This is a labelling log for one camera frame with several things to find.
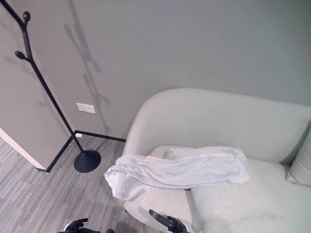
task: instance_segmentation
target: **sofa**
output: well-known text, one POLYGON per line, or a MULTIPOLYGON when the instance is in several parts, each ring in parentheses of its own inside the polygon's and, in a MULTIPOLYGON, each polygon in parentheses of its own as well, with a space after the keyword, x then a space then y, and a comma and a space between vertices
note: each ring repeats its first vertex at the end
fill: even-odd
POLYGON ((233 188, 152 188, 117 201, 164 232, 149 209, 182 220, 194 233, 311 232, 311 187, 286 180, 310 119, 311 107, 299 104, 201 89, 160 92, 139 110, 123 155, 163 157, 176 147, 236 147, 247 157, 250 181, 233 188))

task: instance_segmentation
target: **white cloth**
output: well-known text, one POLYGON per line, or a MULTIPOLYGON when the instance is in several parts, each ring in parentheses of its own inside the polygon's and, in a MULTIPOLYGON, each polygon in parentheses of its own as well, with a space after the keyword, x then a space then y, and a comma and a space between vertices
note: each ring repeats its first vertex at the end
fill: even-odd
POLYGON ((244 183, 249 178, 242 151, 229 147, 179 148, 167 159, 128 154, 104 174, 114 197, 129 200, 150 186, 187 189, 244 183))

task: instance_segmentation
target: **white wall corner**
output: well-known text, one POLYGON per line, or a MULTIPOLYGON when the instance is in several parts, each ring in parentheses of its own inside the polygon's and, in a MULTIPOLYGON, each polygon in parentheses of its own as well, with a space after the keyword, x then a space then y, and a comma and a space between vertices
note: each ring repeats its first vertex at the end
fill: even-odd
POLYGON ((27 159, 36 168, 46 169, 1 128, 0 128, 0 137, 2 137, 4 141, 6 141, 11 147, 13 147, 13 149, 15 149, 18 153, 20 153, 25 159, 27 159))

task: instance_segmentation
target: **floor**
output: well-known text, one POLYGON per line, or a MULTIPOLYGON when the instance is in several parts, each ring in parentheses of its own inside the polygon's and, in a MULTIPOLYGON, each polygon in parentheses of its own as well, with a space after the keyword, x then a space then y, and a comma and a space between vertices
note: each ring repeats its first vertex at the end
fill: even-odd
POLYGON ((84 149, 97 149, 100 166, 90 173, 73 167, 72 142, 49 174, 37 171, 0 138, 0 232, 56 233, 71 220, 89 218, 86 228, 105 233, 160 233, 131 217, 115 202, 104 172, 124 143, 83 135, 84 149))

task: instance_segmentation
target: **black coat rack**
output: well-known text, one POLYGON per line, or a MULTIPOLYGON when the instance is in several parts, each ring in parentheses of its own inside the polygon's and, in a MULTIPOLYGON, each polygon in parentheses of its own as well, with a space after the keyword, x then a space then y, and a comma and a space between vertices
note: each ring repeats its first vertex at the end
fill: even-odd
POLYGON ((22 21, 21 18, 17 15, 17 13, 12 9, 12 7, 5 0, 0 0, 0 3, 10 13, 10 15, 15 19, 15 21, 18 23, 18 25, 19 25, 22 33, 23 33, 26 56, 22 52, 16 51, 15 52, 16 57, 30 63, 35 74, 39 78, 44 90, 46 91, 51 102, 53 103, 55 109, 57 110, 58 114, 60 115, 60 117, 63 120, 64 124, 66 125, 67 129, 69 130, 71 137, 74 139, 77 146, 79 147, 80 153, 77 155, 77 157, 74 160, 75 169, 77 171, 83 172, 83 173, 93 171, 100 164, 101 155, 95 150, 83 150, 83 148, 81 147, 78 139, 76 138, 75 134, 73 133, 70 125, 68 124, 64 114, 62 113, 60 107, 58 106, 54 96, 52 95, 49 87, 47 86, 46 82, 44 81, 44 79, 43 79, 34 59, 33 59, 31 47, 30 47, 30 43, 29 43, 29 38, 28 38, 28 33, 27 33, 27 24, 30 20, 30 13, 25 11, 23 14, 24 21, 22 21))

